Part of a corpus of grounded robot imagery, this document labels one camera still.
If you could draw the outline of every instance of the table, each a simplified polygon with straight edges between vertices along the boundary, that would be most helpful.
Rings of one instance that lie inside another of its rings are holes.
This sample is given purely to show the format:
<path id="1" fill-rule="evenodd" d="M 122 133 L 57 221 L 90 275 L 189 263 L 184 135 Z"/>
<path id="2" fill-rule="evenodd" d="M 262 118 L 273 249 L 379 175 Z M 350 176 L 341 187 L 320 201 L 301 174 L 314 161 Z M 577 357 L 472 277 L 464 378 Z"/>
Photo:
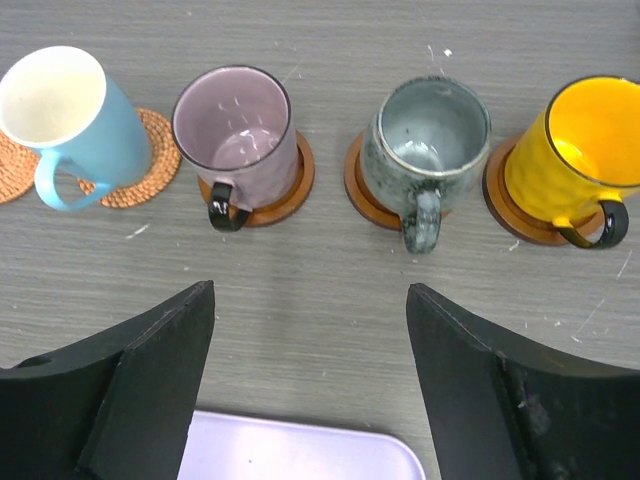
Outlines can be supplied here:
<path id="1" fill-rule="evenodd" d="M 444 72 L 476 90 L 496 144 L 574 78 L 639 77 L 632 0 L 57 4 L 3 3 L 2 72 L 30 51 L 72 44 L 95 55 L 136 106 L 170 115 L 205 70 L 264 68 L 291 95 L 316 180 L 296 215 L 236 234 L 209 226 L 186 164 L 164 193 L 126 211 L 57 213 L 35 190 L 0 206 L 0 366 L 213 279 L 217 321 L 199 408 L 388 432 L 434 479 L 404 316 L 411 283 L 554 348 L 640 367 L 638 198 L 628 203 L 627 239 L 585 252 L 517 242 L 477 188 L 445 220 L 437 249 L 418 258 L 397 233 L 360 217 L 342 183 L 351 140 L 412 76 Z"/>

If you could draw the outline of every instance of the purple mug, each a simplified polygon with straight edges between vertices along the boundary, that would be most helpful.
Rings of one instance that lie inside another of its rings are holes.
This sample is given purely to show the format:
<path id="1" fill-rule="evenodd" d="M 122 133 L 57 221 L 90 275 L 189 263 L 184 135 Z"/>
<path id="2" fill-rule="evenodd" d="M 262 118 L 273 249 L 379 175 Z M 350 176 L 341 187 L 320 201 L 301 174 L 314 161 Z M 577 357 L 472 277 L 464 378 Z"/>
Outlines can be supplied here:
<path id="1" fill-rule="evenodd" d="M 267 72 L 231 65 L 196 78 L 178 98 L 172 129 L 183 157 L 211 187 L 216 230 L 239 230 L 253 209 L 277 202 L 295 182 L 291 102 Z"/>

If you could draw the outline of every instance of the blue mug handle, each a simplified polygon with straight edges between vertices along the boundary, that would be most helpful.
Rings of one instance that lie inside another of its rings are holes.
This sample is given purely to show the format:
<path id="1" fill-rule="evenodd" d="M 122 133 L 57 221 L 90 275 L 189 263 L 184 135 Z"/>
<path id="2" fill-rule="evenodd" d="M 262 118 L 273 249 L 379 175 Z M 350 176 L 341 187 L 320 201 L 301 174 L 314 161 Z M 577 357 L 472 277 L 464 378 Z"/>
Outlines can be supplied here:
<path id="1" fill-rule="evenodd" d="M 402 218 L 402 236 L 409 253 L 429 253 L 435 248 L 440 236 L 441 219 L 438 192 L 418 192 L 416 210 Z"/>
<path id="2" fill-rule="evenodd" d="M 41 154 L 40 162 L 35 173 L 36 191 L 42 199 L 42 201 L 61 212 L 72 212 L 74 210 L 80 210 L 81 208 L 88 207 L 94 202 L 97 202 L 105 195 L 113 192 L 115 187 L 106 183 L 96 183 L 96 188 L 84 198 L 76 200 L 69 204 L 60 198 L 55 185 L 56 170 L 65 161 L 64 156 L 57 152 L 48 150 Z"/>

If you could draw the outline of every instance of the mug handle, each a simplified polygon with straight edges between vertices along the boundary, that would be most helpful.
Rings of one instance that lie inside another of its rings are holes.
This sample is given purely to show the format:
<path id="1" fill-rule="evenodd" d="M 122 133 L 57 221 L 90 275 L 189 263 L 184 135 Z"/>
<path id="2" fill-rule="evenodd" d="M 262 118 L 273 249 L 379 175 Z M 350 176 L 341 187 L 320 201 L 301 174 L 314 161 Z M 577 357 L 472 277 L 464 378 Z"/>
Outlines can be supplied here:
<path id="1" fill-rule="evenodd" d="M 105 195 L 113 192 L 115 187 L 106 183 L 96 183 L 95 189 L 89 195 L 76 200 L 73 203 L 66 203 L 58 195 L 55 185 L 56 171 L 60 166 L 68 162 L 65 157 L 57 152 L 44 151 L 41 154 L 40 161 L 36 167 L 35 184 L 36 191 L 42 201 L 49 207 L 61 212 L 72 212 L 88 207 L 97 202 Z"/>
<path id="2" fill-rule="evenodd" d="M 250 211 L 238 208 L 233 218 L 229 216 L 229 200 L 232 191 L 233 185 L 223 182 L 216 182 L 211 187 L 209 221 L 213 228 L 221 232 L 237 232 L 247 223 L 251 215 Z"/>
<path id="3" fill-rule="evenodd" d="M 618 245 L 629 230 L 629 213 L 622 199 L 603 199 L 598 203 L 604 212 L 604 228 L 596 242 L 584 238 L 571 223 L 566 220 L 554 221 L 554 226 L 569 243 L 578 248 L 603 250 Z"/>
<path id="4" fill-rule="evenodd" d="M 402 217 L 404 246 L 410 253 L 429 253 L 440 235 L 440 194 L 426 190 L 416 195 L 416 211 Z"/>

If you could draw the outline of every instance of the yellow mug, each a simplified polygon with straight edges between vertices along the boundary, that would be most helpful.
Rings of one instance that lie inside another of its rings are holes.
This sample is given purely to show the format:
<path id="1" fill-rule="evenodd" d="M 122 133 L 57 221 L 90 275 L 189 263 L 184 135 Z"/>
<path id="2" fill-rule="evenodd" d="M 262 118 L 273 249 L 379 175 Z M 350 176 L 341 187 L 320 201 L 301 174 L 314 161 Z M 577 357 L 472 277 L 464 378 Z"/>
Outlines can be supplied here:
<path id="1" fill-rule="evenodd" d="M 505 183 L 524 212 L 580 248 L 610 248 L 629 229 L 623 199 L 640 190 L 640 86 L 591 76 L 562 88 L 507 158 Z M 572 223 L 602 209 L 596 242 Z"/>

